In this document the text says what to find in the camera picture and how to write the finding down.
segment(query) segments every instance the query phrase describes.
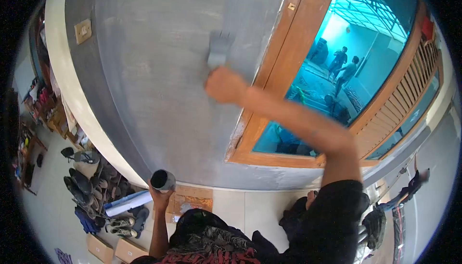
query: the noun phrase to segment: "bucket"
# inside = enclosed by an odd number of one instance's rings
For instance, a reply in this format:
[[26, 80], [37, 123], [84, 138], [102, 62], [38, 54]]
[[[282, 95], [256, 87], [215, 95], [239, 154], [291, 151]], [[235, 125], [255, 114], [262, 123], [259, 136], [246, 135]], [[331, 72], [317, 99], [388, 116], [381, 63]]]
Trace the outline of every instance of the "bucket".
[[151, 186], [160, 192], [167, 192], [175, 189], [175, 176], [169, 171], [160, 169], [154, 172], [151, 177]]

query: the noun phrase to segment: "hand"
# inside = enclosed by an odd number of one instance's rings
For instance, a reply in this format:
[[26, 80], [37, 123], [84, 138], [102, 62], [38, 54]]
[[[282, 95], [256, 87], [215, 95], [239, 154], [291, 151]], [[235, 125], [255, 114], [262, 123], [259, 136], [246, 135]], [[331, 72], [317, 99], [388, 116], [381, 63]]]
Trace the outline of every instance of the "hand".
[[212, 71], [204, 84], [207, 95], [222, 104], [242, 105], [247, 87], [242, 76], [224, 66]]
[[173, 190], [170, 190], [166, 193], [161, 193], [160, 191], [156, 190], [151, 186], [151, 180], [147, 181], [149, 186], [149, 193], [154, 201], [154, 208], [157, 211], [166, 211], [167, 206], [169, 205], [170, 196], [173, 194]]
[[310, 205], [314, 202], [315, 199], [316, 199], [315, 192], [314, 191], [309, 191], [308, 195], [306, 197], [306, 204], [305, 204], [305, 208], [307, 210], [310, 207]]

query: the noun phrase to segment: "black bag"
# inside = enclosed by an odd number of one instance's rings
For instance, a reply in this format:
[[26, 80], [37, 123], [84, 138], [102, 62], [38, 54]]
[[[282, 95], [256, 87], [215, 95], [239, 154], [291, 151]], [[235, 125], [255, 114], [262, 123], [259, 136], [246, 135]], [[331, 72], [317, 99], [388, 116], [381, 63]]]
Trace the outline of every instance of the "black bag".
[[74, 159], [74, 150], [71, 147], [64, 148], [61, 150], [61, 155], [63, 155], [66, 159], [67, 162], [69, 163], [70, 160]]

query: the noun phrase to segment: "light switch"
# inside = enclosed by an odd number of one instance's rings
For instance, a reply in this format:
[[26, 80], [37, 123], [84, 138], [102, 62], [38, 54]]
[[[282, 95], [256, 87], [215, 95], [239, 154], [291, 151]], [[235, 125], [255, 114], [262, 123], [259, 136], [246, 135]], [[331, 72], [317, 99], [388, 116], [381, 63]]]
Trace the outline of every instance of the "light switch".
[[89, 39], [91, 37], [90, 19], [85, 19], [84, 21], [74, 25], [74, 30], [78, 45]]

